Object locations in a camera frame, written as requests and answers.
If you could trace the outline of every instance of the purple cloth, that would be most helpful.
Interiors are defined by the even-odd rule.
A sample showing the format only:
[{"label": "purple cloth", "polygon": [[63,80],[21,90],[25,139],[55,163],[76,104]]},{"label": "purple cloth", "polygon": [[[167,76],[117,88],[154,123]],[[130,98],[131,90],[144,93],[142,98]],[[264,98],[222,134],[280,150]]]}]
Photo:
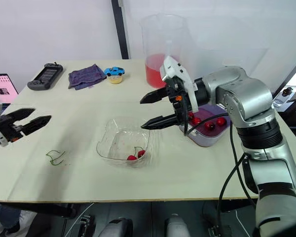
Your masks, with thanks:
[{"label": "purple cloth", "polygon": [[106,77],[101,68],[94,64],[91,67],[69,73],[68,88],[74,87],[76,90],[80,90],[95,85]]}]

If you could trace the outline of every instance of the black pole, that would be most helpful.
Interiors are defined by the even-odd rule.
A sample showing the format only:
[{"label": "black pole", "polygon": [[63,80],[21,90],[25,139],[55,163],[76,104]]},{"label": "black pole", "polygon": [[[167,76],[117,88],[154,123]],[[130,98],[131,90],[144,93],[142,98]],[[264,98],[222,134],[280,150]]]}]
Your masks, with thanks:
[{"label": "black pole", "polygon": [[115,25],[116,25],[120,53],[122,55],[122,59],[129,59],[128,51],[127,51],[127,42],[126,42],[122,9],[118,4],[118,0],[111,0],[111,1],[112,1],[112,8],[113,8],[113,13],[114,13],[114,19],[115,19]]}]

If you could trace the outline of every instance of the red cherry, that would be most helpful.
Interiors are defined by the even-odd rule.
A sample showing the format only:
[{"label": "red cherry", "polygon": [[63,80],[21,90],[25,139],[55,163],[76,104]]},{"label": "red cherry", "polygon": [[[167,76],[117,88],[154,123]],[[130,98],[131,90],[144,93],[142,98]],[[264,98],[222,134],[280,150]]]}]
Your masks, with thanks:
[{"label": "red cherry", "polygon": [[215,124],[213,122],[206,122],[204,124],[205,128],[209,131],[212,131],[215,129]]},{"label": "red cherry", "polygon": [[138,158],[142,157],[145,154],[145,150],[138,151]]},{"label": "red cherry", "polygon": [[137,157],[136,156],[133,156],[133,155],[130,155],[128,156],[127,160],[136,160]]},{"label": "red cherry", "polygon": [[216,120],[216,123],[217,123],[218,126],[224,126],[224,125],[227,123],[227,121],[226,121],[225,118],[223,118],[223,117],[219,117],[219,118]]},{"label": "red cherry", "polygon": [[194,118],[194,114],[192,112],[188,112],[188,119],[192,120]]},{"label": "red cherry", "polygon": [[202,120],[201,120],[200,118],[193,118],[193,119],[192,119],[192,124],[193,124],[193,125],[197,125],[197,124],[199,124],[201,121],[202,121]]}]

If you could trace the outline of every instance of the blue toy car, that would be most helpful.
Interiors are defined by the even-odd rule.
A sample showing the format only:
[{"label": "blue toy car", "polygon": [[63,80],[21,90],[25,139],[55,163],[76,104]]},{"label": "blue toy car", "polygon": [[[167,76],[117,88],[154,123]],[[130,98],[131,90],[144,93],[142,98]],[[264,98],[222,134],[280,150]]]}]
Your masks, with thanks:
[{"label": "blue toy car", "polygon": [[124,69],[118,68],[118,67],[112,67],[112,68],[106,68],[104,73],[109,77],[109,76],[116,76],[119,75],[121,76],[122,74],[125,73]]}]

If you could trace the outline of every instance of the table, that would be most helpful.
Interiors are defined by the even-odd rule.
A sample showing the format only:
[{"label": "table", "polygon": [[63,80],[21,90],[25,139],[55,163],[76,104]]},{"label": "table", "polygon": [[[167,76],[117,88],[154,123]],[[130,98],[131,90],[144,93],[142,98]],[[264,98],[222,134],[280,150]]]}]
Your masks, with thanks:
[{"label": "table", "polygon": [[[178,127],[152,132],[151,162],[142,168],[115,167],[96,152],[108,120],[117,116],[143,119],[173,113],[165,98],[140,105],[151,88],[142,60],[59,61],[64,71],[47,91],[20,93],[7,113],[32,107],[36,111],[20,124],[37,116],[52,115],[41,130],[0,147],[0,201],[6,202],[100,202],[135,200],[218,199],[234,159],[229,132],[212,147],[203,148],[184,137]],[[96,63],[126,71],[121,84],[105,80],[79,91],[68,89],[68,73]],[[277,116],[296,162],[296,137]],[[238,158],[240,139],[234,131]],[[64,162],[51,166],[45,154],[66,151]],[[238,177],[230,180],[224,198],[245,198]]]}]

